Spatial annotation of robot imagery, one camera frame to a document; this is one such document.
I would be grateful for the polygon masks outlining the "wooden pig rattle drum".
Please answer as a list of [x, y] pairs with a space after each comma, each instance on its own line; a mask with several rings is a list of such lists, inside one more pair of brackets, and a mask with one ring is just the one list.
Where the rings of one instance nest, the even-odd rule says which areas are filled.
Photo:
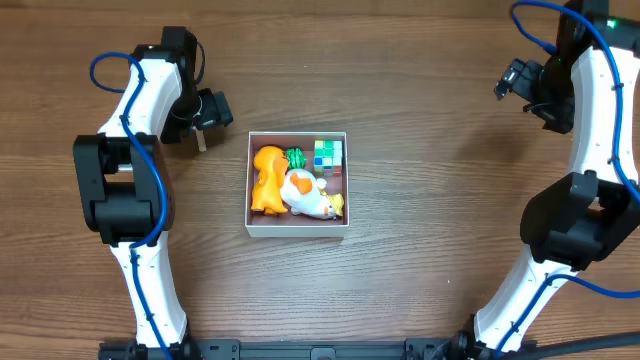
[[197, 145], [198, 145], [198, 149], [200, 152], [206, 152], [207, 151], [207, 145], [206, 145], [206, 140], [204, 137], [204, 132], [202, 130], [199, 129], [195, 129], [195, 135], [196, 135], [196, 141], [197, 141]]

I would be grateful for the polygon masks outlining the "orange dinosaur toy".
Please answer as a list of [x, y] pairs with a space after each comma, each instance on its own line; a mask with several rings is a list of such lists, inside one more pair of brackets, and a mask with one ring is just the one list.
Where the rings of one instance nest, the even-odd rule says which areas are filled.
[[252, 190], [251, 210], [265, 215], [286, 213], [288, 209], [280, 194], [289, 166], [284, 151], [276, 146], [264, 146], [254, 156], [253, 165], [258, 171], [258, 180]]

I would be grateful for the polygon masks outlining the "white plush duck toy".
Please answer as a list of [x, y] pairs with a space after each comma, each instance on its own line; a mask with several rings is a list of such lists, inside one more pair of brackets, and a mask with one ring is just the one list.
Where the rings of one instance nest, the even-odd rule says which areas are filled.
[[304, 169], [289, 170], [280, 188], [282, 200], [293, 215], [306, 215], [322, 220], [336, 220], [344, 216], [344, 197], [340, 193], [329, 194], [327, 181], [316, 178]]

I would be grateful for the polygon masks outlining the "colourful puzzle cube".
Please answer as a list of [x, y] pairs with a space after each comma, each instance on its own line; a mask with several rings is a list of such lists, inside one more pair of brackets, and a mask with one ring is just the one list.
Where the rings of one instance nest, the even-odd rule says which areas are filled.
[[314, 142], [313, 172], [316, 176], [341, 176], [343, 173], [343, 142], [316, 140]]

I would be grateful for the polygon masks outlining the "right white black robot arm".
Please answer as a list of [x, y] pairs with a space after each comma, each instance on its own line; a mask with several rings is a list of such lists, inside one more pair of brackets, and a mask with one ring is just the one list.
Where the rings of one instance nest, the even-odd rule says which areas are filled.
[[639, 174], [632, 111], [639, 75], [639, 25], [605, 1], [559, 6], [545, 63], [514, 60], [497, 97], [514, 93], [547, 130], [571, 134], [567, 173], [534, 196], [521, 222], [521, 253], [498, 291], [437, 359], [541, 359], [635, 346], [635, 332], [539, 347], [528, 327], [566, 283], [606, 259], [639, 225]]

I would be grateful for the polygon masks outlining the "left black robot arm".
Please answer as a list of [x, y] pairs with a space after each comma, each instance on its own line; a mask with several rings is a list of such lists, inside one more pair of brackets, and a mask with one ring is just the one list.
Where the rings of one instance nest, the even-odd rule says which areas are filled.
[[233, 115], [223, 93], [200, 87], [205, 52], [186, 27], [166, 26], [159, 43], [117, 56], [130, 70], [119, 104], [96, 134], [73, 144], [85, 223], [116, 258], [136, 317], [134, 339], [103, 343], [98, 356], [201, 359], [169, 261], [174, 203], [161, 147], [195, 134], [205, 151], [204, 131]]

